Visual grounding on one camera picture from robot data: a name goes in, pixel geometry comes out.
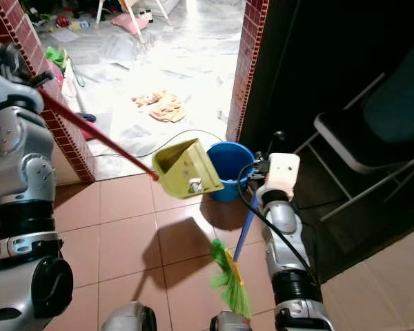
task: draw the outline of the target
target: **towel on floor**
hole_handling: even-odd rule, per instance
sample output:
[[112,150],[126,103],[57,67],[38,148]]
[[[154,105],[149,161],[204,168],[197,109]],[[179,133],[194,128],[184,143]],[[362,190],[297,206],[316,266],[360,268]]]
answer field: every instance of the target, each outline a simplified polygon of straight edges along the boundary
[[148,95],[133,97],[138,108],[156,103],[149,115],[161,122],[178,122],[186,116],[184,102],[166,90],[158,90]]

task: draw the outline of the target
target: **black chair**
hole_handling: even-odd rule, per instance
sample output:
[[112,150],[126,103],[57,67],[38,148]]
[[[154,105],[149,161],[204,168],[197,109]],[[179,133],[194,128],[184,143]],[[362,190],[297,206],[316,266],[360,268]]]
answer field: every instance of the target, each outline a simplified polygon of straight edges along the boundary
[[[414,48],[392,74],[381,74],[342,111],[317,115],[314,125],[317,132],[295,153],[310,148],[348,199],[320,220],[325,221],[394,180],[397,187],[385,198],[388,201],[414,176]],[[319,135],[354,171],[386,172],[386,176],[352,196],[313,147]],[[396,177],[410,168],[412,171],[398,181]]]

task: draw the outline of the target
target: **red brick wall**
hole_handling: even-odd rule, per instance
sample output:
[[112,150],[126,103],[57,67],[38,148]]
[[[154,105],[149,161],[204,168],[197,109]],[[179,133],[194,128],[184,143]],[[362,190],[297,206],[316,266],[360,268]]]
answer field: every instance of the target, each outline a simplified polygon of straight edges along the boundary
[[[48,69],[43,50],[18,0],[0,0],[0,43],[11,42],[19,47],[32,75]],[[43,87],[62,104],[66,104],[55,81],[49,81]],[[80,130],[52,110],[44,110],[41,115],[81,181],[94,181],[95,160]]]
[[237,58],[227,139],[238,141],[247,107],[269,0],[247,0]]

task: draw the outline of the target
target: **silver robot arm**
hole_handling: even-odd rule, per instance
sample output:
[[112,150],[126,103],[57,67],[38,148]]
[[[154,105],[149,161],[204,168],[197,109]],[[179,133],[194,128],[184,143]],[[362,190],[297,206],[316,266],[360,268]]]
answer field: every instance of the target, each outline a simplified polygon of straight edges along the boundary
[[[298,169],[297,155],[273,153],[269,169],[257,171],[248,180],[250,191],[256,194],[259,211],[280,230],[309,265],[301,239],[302,222],[290,204]],[[276,330],[334,331],[322,303],[319,284],[312,280],[299,259],[267,226],[263,229],[263,237],[268,275],[275,295]],[[232,312],[221,312],[210,323],[210,331],[250,330],[244,319]]]
[[0,45],[0,331],[42,330],[72,300],[52,202],[54,140],[43,99],[13,45]]

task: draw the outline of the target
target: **blue broom handle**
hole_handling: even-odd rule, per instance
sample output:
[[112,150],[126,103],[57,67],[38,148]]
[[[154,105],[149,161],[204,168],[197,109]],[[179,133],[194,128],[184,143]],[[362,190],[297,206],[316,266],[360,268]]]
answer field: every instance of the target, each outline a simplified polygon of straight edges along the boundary
[[[256,194],[253,195],[251,199],[251,206],[256,209],[257,208],[257,199]],[[251,210],[248,211],[246,220],[244,225],[242,226],[241,235],[239,236],[239,241],[237,242],[235,255],[233,255],[233,261],[236,262],[241,254],[242,247],[244,246],[244,241],[246,240],[248,230],[251,226],[251,221],[253,220],[253,212]]]

